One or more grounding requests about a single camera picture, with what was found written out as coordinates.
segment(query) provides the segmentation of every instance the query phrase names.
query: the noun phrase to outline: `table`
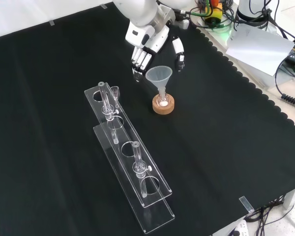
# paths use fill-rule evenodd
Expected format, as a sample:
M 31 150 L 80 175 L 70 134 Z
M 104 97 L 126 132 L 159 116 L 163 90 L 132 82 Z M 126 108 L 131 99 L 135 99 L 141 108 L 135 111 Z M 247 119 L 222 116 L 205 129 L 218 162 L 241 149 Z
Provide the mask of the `table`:
M 233 10 L 236 12 L 237 9 L 237 4 L 238 1 L 235 1 Z M 191 9 L 194 7 L 194 4 L 191 4 L 188 6 L 185 10 Z M 278 14 L 278 22 L 279 25 L 283 25 L 283 28 L 288 29 L 290 32 L 293 32 L 295 34 L 295 26 L 292 27 L 292 31 L 290 28 L 287 28 L 286 26 L 290 26 L 288 24 L 288 19 L 285 19 L 284 17 L 280 16 Z M 228 55 L 226 55 L 226 50 L 227 50 L 227 35 L 230 35 L 230 29 L 227 30 L 220 30 L 219 32 L 212 32 L 210 30 L 205 30 L 198 28 L 207 38 L 210 39 L 210 42 L 212 42 L 213 46 L 218 49 L 218 51 L 222 52 L 223 55 L 227 56 L 229 60 L 236 66 L 238 71 L 240 71 L 245 77 L 249 78 L 249 81 L 251 83 L 254 83 L 255 86 L 259 89 L 262 90 L 263 94 L 266 94 L 272 101 L 275 102 L 275 105 L 280 107 L 282 112 L 288 115 L 288 118 L 293 120 L 295 123 L 295 107 L 291 106 L 289 103 L 282 101 L 280 99 L 280 93 L 277 91 L 275 87 L 273 87 L 273 82 L 274 82 L 274 77 L 271 77 L 241 61 L 238 61 L 235 58 L 232 58 Z M 291 95 L 295 97 L 295 78 L 287 75 L 286 73 L 279 71 L 278 72 L 278 85 L 284 93 Z M 287 212 L 289 211 L 295 202 L 295 189 L 290 191 L 289 193 L 286 194 L 285 196 L 285 202 L 284 202 L 284 207 L 283 209 Z M 238 225 L 238 223 L 243 219 L 244 217 L 239 218 L 237 221 L 232 222 L 231 224 L 227 225 L 226 227 L 222 228 L 221 230 L 217 231 L 214 233 L 214 236 L 225 236 L 228 235 L 234 227 Z
M 167 86 L 174 112 L 160 117 L 156 89 L 132 79 L 127 27 L 109 4 L 0 38 L 0 235 L 142 233 L 92 130 L 83 92 L 99 81 L 119 86 L 173 190 L 175 222 L 155 236 L 210 235 L 246 214 L 239 197 L 258 208 L 295 188 L 295 126 L 227 58 L 196 30 L 178 32 L 186 68 Z M 171 44 L 153 63 L 173 67 Z

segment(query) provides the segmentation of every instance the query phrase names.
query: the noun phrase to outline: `robotic hand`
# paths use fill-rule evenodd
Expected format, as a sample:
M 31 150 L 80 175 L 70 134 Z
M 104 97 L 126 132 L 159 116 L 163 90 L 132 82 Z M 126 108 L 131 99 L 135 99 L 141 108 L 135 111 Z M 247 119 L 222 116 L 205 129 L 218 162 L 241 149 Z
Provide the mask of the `robotic hand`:
M 182 8 L 190 0 L 162 0 L 166 5 L 158 5 L 156 0 L 113 0 L 130 25 L 126 40 L 135 46 L 132 55 L 132 71 L 137 81 L 143 77 L 152 61 L 165 44 L 170 25 L 175 24 L 176 16 L 169 6 Z M 176 68 L 184 68 L 184 49 L 178 37 L 173 39 L 176 52 Z

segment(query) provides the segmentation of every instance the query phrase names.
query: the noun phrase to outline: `wooden base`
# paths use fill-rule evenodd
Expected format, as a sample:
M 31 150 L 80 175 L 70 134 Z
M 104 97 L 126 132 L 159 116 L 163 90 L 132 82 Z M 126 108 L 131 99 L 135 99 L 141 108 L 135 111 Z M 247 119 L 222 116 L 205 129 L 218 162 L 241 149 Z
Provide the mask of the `wooden base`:
M 153 101 L 152 101 L 153 110 L 160 115 L 167 115 L 174 110 L 175 100 L 171 95 L 169 95 L 169 94 L 167 94 L 167 95 L 170 98 L 170 103 L 166 107 L 161 107 L 161 106 L 157 105 L 156 98 L 158 97 L 158 95 L 156 95 L 153 98 Z

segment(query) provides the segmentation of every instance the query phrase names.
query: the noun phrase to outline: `white paper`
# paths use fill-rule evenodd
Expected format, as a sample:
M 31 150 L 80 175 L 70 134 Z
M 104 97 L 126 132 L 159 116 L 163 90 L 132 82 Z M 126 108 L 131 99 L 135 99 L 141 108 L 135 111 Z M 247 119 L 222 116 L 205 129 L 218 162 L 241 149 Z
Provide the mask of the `white paper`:
M 226 54 L 273 76 L 294 43 L 256 27 L 240 24 Z

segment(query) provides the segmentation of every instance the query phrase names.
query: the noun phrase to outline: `yellow connector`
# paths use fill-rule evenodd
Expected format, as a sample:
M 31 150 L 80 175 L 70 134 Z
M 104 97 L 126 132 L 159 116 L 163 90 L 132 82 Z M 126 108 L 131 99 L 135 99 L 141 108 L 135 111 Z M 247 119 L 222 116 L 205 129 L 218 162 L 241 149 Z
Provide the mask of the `yellow connector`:
M 217 7 L 222 9 L 222 4 L 219 3 Z M 221 10 L 213 9 L 212 15 L 210 15 L 208 17 L 204 17 L 204 19 L 209 24 L 218 24 L 218 23 L 221 23 L 221 21 L 222 21 L 222 15 L 223 15 L 223 12 Z

